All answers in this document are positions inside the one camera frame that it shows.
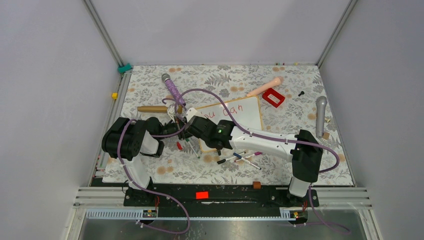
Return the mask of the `red marker cap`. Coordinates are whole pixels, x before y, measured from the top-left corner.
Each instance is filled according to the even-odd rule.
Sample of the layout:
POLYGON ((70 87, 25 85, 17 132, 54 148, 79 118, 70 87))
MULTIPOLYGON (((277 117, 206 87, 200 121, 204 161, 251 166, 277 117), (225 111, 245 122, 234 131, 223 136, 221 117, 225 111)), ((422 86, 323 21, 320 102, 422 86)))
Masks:
POLYGON ((180 151, 182 151, 182 150, 183 150, 183 147, 182 147, 182 145, 181 145, 179 142, 177 142, 177 143, 176 143, 176 145, 177 145, 177 148, 178 148, 180 151))

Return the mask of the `yellow framed whiteboard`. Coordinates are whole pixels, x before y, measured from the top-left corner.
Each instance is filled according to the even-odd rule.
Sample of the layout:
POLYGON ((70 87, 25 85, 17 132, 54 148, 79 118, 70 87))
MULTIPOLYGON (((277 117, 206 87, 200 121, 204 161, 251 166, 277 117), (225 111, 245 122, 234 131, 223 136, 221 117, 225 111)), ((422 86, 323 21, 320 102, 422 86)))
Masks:
MULTIPOLYGON (((234 119, 246 128, 263 130, 260 100, 257 96, 237 98, 225 102, 234 119)), ((220 120, 231 120, 220 102, 195 108, 204 118, 217 124, 220 120)))

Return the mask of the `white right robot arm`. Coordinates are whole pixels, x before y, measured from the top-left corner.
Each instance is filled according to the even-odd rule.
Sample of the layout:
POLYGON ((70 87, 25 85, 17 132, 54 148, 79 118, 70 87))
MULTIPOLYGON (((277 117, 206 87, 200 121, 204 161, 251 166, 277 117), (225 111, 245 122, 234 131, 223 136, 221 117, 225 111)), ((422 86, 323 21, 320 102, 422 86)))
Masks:
POLYGON ((197 115, 189 116, 187 123, 186 132, 210 149, 250 150, 290 161, 292 177, 286 198, 293 206, 307 199, 309 186, 318 180, 323 149, 307 130, 283 135, 252 129, 232 120, 214 123, 197 115))

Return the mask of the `green capped whiteboard marker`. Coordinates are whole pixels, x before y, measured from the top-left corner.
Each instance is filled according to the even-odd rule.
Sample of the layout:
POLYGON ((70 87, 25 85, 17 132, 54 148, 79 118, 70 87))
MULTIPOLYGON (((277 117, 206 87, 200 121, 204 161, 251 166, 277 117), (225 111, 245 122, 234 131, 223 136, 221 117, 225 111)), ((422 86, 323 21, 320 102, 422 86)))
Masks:
POLYGON ((185 141, 189 145, 189 147, 191 148, 191 150, 193 151, 193 153, 195 154, 195 156, 198 159, 200 159, 200 156, 199 156, 198 152, 195 150, 195 148, 194 148, 193 144, 191 143, 190 139, 189 138, 186 138, 185 141))

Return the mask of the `blue capped whiteboard marker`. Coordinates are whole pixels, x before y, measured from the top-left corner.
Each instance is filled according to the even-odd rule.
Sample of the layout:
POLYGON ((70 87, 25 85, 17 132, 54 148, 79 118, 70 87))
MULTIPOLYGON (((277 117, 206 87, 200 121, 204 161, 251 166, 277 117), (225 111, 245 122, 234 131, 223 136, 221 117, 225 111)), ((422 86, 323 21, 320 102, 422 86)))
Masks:
POLYGON ((252 166, 252 167, 254 167, 254 168, 258 169, 258 170, 261 170, 261 169, 262 169, 261 167, 259 167, 259 166, 258 166, 258 165, 256 165, 255 163, 251 162, 250 160, 245 159, 245 158, 243 158, 242 156, 241 156, 240 158, 241 158, 241 160, 240 160, 240 161, 237 161, 237 162, 244 162, 244 163, 246 163, 246 164, 248 164, 248 165, 250 165, 250 166, 252 166))

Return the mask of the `magenta capped whiteboard marker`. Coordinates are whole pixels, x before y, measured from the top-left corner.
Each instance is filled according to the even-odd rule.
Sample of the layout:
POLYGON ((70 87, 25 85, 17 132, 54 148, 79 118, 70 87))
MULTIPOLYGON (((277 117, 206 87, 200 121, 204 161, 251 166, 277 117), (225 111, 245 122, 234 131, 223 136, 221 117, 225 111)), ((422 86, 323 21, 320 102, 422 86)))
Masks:
MULTIPOLYGON (((253 154, 250 154, 250 155, 245 155, 245 156, 242 156, 242 158, 244 158, 244 159, 248 159, 248 158, 251 158, 251 157, 253 157, 253 156, 259 156, 259 155, 262 155, 263 153, 262 152, 255 152, 255 153, 253 153, 253 154)), ((236 163, 236 162, 238 162, 238 161, 240 161, 240 160, 242 160, 240 157, 238 157, 236 160, 234 160, 234 162, 236 163)))

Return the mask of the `red tape label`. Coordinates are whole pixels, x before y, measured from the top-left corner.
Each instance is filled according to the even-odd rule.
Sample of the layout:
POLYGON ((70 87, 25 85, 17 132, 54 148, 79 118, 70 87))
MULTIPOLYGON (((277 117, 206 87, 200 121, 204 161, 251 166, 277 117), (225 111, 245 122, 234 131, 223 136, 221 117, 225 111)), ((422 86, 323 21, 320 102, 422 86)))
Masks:
POLYGON ((196 200, 204 200, 209 198, 209 192, 208 191, 197 191, 195 193, 195 199, 196 200))

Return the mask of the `red rectangular plastic box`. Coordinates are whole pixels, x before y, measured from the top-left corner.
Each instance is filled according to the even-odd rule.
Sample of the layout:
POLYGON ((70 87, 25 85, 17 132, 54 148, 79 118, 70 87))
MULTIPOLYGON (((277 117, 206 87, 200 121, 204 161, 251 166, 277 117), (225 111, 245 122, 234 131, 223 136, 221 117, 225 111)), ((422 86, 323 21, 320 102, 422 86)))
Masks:
POLYGON ((286 99, 285 96, 283 96, 273 88, 269 88, 264 91, 262 94, 262 98, 275 108, 278 108, 280 105, 282 105, 286 99))

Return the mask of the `brown cylinder block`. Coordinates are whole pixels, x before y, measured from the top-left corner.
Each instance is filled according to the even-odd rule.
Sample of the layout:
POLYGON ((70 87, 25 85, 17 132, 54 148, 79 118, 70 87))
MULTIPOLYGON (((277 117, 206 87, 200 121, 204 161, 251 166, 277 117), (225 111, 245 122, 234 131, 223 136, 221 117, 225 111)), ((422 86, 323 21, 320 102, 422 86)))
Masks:
POLYGON ((262 188, 262 184, 260 181, 253 181, 252 182, 252 188, 255 190, 259 190, 262 188))

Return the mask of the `small yellow cube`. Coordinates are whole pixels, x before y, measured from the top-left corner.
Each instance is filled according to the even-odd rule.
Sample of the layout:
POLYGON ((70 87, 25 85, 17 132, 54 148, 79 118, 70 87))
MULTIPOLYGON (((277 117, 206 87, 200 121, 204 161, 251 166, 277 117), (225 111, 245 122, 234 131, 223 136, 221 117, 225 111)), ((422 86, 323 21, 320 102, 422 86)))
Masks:
POLYGON ((118 99, 118 93, 117 92, 112 93, 111 97, 112 97, 112 99, 117 100, 118 99))

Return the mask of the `pink toy microphone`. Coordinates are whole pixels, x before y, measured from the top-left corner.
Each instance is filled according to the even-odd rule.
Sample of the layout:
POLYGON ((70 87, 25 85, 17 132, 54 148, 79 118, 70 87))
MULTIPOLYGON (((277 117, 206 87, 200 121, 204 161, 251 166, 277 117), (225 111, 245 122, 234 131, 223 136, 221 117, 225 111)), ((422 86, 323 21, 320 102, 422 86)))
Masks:
POLYGON ((246 97, 257 97, 267 91, 268 89, 278 87, 284 82, 284 78, 282 76, 274 77, 271 81, 264 83, 263 85, 257 87, 256 89, 250 91, 246 94, 246 97))

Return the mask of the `floral patterned table mat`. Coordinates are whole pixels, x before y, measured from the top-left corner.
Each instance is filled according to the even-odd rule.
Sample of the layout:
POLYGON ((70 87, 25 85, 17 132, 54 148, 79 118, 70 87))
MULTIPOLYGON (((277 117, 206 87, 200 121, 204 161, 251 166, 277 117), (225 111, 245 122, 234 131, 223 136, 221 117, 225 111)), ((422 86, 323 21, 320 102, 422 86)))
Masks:
MULTIPOLYGON (((149 114, 137 111, 139 106, 160 106, 171 94, 162 82, 162 74, 169 74, 177 89, 184 93, 189 107, 203 107, 217 103, 215 95, 224 101, 243 98, 247 93, 282 76, 284 81, 276 91, 285 96, 278 108, 259 97, 263 130, 279 134, 296 134, 299 130, 316 131, 316 99, 325 96, 322 77, 316 66, 271 65, 141 65, 133 68, 125 80, 120 96, 120 116, 147 119, 149 114)), ((201 152, 199 141, 190 142, 196 157, 184 140, 176 137, 164 140, 159 158, 145 157, 141 161, 154 183, 162 184, 240 184, 259 181, 265 185, 286 185, 292 177, 292 164, 286 159, 269 154, 249 157, 255 167, 239 161, 217 164, 232 156, 224 149, 221 154, 201 152), (177 147, 179 142, 183 150, 177 147)))

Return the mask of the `small tan wooden block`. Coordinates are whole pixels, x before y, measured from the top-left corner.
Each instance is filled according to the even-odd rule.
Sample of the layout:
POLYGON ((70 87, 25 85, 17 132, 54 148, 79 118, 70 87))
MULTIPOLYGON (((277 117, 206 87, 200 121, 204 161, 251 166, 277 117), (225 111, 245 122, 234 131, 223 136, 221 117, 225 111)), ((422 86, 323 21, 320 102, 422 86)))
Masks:
POLYGON ((330 138, 330 133, 329 132, 324 132, 322 135, 322 138, 325 140, 328 140, 330 138))

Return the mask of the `silver toy microphone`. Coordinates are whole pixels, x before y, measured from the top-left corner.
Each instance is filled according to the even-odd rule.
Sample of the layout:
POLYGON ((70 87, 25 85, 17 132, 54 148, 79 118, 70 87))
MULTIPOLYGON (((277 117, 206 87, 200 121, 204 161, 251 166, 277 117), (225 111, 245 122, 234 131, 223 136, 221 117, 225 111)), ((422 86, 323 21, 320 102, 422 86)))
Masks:
POLYGON ((324 135, 325 111, 328 100, 325 96, 319 96, 316 101, 316 126, 315 135, 317 138, 322 138, 324 135))

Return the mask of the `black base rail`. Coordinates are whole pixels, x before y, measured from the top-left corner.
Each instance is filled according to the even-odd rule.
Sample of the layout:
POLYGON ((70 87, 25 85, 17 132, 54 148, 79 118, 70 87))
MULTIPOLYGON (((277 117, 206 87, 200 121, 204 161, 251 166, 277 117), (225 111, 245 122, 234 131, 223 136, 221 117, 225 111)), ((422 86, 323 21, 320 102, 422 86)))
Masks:
POLYGON ((249 218, 279 217, 280 208, 318 207, 316 190, 304 197, 290 196, 286 186, 213 184, 152 184, 152 193, 128 188, 125 207, 152 207, 162 218, 249 218), (196 199, 196 192, 208 191, 208 199, 196 199))

